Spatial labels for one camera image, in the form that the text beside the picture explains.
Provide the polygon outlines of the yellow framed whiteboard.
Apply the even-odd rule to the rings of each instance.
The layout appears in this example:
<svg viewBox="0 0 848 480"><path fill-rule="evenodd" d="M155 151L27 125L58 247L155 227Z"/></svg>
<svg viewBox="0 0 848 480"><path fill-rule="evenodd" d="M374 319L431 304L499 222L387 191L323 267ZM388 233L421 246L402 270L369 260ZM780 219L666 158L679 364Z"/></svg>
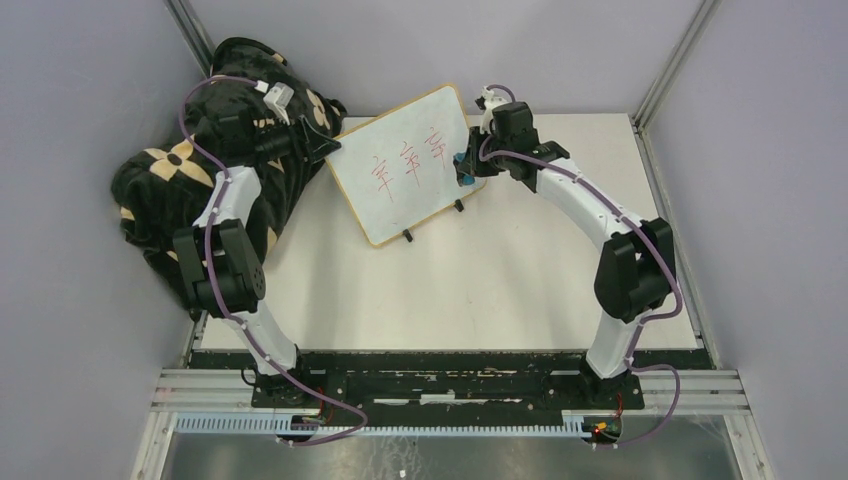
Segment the yellow framed whiteboard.
<svg viewBox="0 0 848 480"><path fill-rule="evenodd" d="M453 84L443 84L337 137L326 159L368 243L379 247L483 189L457 182L469 125Z"/></svg>

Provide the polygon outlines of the blue whiteboard eraser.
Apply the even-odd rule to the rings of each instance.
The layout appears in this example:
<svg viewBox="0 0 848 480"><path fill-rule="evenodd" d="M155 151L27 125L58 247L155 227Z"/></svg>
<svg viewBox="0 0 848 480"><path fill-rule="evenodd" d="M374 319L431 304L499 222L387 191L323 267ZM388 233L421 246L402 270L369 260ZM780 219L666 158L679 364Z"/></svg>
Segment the blue whiteboard eraser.
<svg viewBox="0 0 848 480"><path fill-rule="evenodd" d="M453 156L456 180L461 187L470 186L475 183L475 177L469 172L469 164L465 161L465 158L465 153L457 153Z"/></svg>

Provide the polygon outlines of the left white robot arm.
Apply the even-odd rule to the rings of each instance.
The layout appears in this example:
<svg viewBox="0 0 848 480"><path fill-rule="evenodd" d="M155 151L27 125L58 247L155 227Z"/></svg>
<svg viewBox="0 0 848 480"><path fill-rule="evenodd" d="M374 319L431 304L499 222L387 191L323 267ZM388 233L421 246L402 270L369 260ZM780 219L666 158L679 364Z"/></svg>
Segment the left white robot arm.
<svg viewBox="0 0 848 480"><path fill-rule="evenodd" d="M304 115L264 131L246 124L225 145L228 152L256 160L291 155L307 167L341 147ZM220 159L211 161L218 171L207 205L191 226L173 236L188 303L226 323L254 358L258 374L280 375L279 397L303 406L312 399L315 382L295 369L299 349L265 302L263 264L246 229L262 191L259 174L249 164L228 167Z"/></svg>

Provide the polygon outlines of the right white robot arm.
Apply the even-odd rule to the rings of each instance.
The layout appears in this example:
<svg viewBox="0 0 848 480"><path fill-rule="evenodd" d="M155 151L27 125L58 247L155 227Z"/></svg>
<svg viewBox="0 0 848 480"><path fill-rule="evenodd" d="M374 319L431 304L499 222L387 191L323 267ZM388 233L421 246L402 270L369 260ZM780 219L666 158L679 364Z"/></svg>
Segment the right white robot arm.
<svg viewBox="0 0 848 480"><path fill-rule="evenodd" d="M588 372L577 384L584 403L603 407L617 396L616 377L632 368L646 323L682 309L671 226L626 209L580 170L569 151L541 141L526 103L489 94L475 103L482 117L469 130L466 151L454 157L458 184L506 172L563 212L599 252L593 291L601 317L583 360ZM660 309L668 296L675 305L665 314Z"/></svg>

